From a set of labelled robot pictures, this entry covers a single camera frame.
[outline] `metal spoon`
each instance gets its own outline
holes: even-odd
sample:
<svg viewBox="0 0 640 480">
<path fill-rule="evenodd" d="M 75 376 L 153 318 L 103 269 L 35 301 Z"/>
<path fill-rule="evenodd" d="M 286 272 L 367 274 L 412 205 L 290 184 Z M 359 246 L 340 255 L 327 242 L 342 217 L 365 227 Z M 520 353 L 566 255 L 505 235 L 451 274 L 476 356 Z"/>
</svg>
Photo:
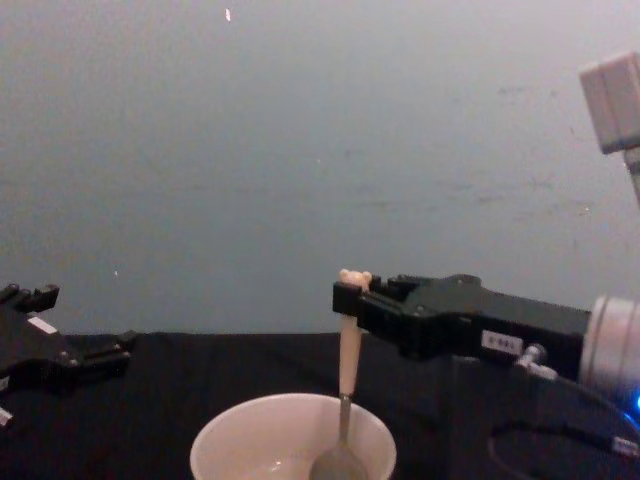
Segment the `metal spoon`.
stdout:
<svg viewBox="0 0 640 480">
<path fill-rule="evenodd" d="M 311 467 L 310 480 L 367 480 L 367 470 L 347 444 L 351 397 L 340 395 L 338 442 L 320 455 Z"/>
<path fill-rule="evenodd" d="M 369 272 L 340 271 L 340 281 L 369 289 Z M 310 480 L 367 480 L 367 469 L 348 445 L 351 395 L 355 390 L 362 332 L 355 317 L 342 316 L 340 332 L 340 434 L 311 467 Z"/>
</svg>

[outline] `black cable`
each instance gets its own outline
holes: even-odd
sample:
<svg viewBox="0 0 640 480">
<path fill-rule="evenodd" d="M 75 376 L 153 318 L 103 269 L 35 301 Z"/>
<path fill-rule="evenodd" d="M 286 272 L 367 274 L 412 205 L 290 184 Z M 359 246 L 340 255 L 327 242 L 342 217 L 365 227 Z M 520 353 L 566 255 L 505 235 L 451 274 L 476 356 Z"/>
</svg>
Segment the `black cable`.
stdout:
<svg viewBox="0 0 640 480">
<path fill-rule="evenodd" d="M 603 398 L 596 392 L 593 392 L 578 383 L 567 380 L 566 378 L 556 377 L 555 381 L 577 392 L 582 397 L 587 398 L 598 407 L 604 408 L 605 410 L 608 410 L 614 415 L 620 417 L 623 420 L 624 424 L 627 426 L 627 429 L 631 432 L 632 437 L 634 437 L 636 445 L 640 445 L 640 431 L 638 431 L 638 429 L 636 428 L 633 420 L 625 415 L 625 413 L 622 412 L 613 402 Z M 539 475 L 533 476 L 514 467 L 511 467 L 506 462 L 504 462 L 497 454 L 495 447 L 496 438 L 513 431 L 530 431 L 542 435 L 555 435 L 565 437 L 607 453 L 619 453 L 613 450 L 613 438 L 587 432 L 572 427 L 566 423 L 557 426 L 536 426 L 522 421 L 510 422 L 495 428 L 491 432 L 491 436 L 487 439 L 487 452 L 491 461 L 493 461 L 502 471 L 518 480 L 543 480 L 544 477 L 541 477 Z"/>
</svg>

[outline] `white handle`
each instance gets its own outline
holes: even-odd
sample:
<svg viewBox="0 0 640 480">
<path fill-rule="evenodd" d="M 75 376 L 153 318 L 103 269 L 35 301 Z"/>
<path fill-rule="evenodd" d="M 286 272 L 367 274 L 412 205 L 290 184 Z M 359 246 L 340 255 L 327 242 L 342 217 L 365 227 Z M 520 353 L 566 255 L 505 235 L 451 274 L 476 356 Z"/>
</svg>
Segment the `white handle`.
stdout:
<svg viewBox="0 0 640 480">
<path fill-rule="evenodd" d="M 340 271 L 340 281 L 357 285 L 363 290 L 369 290 L 371 274 L 369 272 Z M 356 317 L 342 315 L 342 330 L 340 331 L 340 394 L 353 395 L 358 376 L 358 360 L 360 359 L 360 343 L 362 331 L 358 327 Z"/>
<path fill-rule="evenodd" d="M 340 332 L 340 394 L 353 395 L 358 375 L 362 332 L 356 317 L 342 316 Z"/>
</svg>

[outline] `white bowl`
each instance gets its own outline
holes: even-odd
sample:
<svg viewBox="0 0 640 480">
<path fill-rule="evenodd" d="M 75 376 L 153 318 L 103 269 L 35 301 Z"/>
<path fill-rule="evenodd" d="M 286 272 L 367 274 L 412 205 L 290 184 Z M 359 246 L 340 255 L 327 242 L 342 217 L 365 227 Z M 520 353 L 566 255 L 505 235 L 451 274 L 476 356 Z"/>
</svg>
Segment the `white bowl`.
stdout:
<svg viewBox="0 0 640 480">
<path fill-rule="evenodd" d="M 211 420 L 191 447 L 196 480 L 308 480 L 311 464 L 338 437 L 339 401 L 309 393 L 261 397 Z M 388 480 L 396 463 L 389 429 L 353 405 L 349 445 L 369 480 Z"/>
</svg>

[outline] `gray wall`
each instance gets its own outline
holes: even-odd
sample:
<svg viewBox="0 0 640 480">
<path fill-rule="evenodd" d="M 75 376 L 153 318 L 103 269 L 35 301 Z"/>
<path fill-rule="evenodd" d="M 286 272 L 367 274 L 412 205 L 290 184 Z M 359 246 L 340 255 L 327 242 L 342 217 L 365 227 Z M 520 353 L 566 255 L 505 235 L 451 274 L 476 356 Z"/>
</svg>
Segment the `gray wall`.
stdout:
<svg viewBox="0 0 640 480">
<path fill-rule="evenodd" d="M 342 266 L 640 298 L 640 213 L 576 74 L 640 48 L 637 2 L 5 1 L 0 22 L 0 277 L 60 284 L 64 331 L 334 330 Z"/>
</svg>

